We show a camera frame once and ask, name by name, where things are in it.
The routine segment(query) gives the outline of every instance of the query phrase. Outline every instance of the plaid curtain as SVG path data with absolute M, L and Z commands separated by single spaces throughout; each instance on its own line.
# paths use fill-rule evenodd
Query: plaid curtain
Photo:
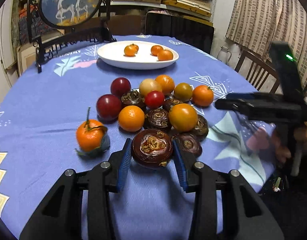
M 298 0 L 236 0 L 226 37 L 264 61 L 272 41 L 287 41 L 307 84 L 307 14 Z

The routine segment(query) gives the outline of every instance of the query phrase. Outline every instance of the metal screw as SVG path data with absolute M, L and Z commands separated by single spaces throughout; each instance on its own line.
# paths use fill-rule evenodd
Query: metal screw
M 102 163 L 100 163 L 100 167 L 104 168 L 104 169 L 107 169 L 107 168 L 110 167 L 110 163 L 109 162 L 102 162 Z
M 195 167 L 197 168 L 197 169 L 201 169 L 201 168 L 203 168 L 204 167 L 204 164 L 202 163 L 202 162 L 195 162 Z
M 232 170 L 230 174 L 233 175 L 234 177 L 238 177 L 240 175 L 240 172 L 237 170 Z
M 68 169 L 64 172 L 64 174 L 68 177 L 70 177 L 71 175 L 73 175 L 73 170 L 72 169 Z

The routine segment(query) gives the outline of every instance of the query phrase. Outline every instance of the white shelf edge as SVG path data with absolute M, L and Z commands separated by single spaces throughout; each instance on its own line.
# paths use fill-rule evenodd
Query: white shelf edge
M 134 5 L 134 6 L 155 7 L 155 8 L 161 8 L 161 9 L 166 9 L 166 10 L 170 10 L 170 11 L 186 13 L 186 14 L 196 16 L 198 18 L 210 21 L 210 17 L 201 15 L 199 13 L 192 12 L 190 10 L 185 10 L 183 8 L 175 7 L 175 6 L 172 6 L 172 5 L 150 3 L 150 2 L 137 2 L 137 1 L 111 1 L 110 5 L 112 5 L 112 6 L 114 6 L 114 5 Z

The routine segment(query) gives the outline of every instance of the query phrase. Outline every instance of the white pitcher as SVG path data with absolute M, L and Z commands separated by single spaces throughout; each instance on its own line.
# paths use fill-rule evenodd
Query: white pitcher
M 228 61 L 230 61 L 230 58 L 231 58 L 231 52 L 229 51 L 229 49 L 221 46 L 221 50 L 218 53 L 217 59 L 227 64 Z

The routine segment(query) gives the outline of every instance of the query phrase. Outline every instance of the deer figure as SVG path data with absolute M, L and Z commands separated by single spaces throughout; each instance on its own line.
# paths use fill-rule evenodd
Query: deer figure
M 55 15 L 56 19 L 60 19 L 60 22 L 62 23 L 62 20 L 65 19 L 65 17 L 63 16 L 63 14 L 67 11 L 71 11 L 71 19 L 70 19 L 70 23 L 73 23 L 73 20 L 74 20 L 74 15 L 75 15 L 75 12 L 74 12 L 74 7 L 73 7 L 73 4 L 69 5 L 67 9 L 63 8 L 62 7 L 62 2 L 64 0 L 59 0 L 58 2 L 58 12 L 57 14 Z
M 88 18 L 88 5 L 85 5 L 84 7 L 80 8 L 80 1 L 77 0 L 76 2 L 76 11 L 77 11 L 77 19 L 80 21 L 80 11 L 85 10 L 86 11 L 86 19 Z

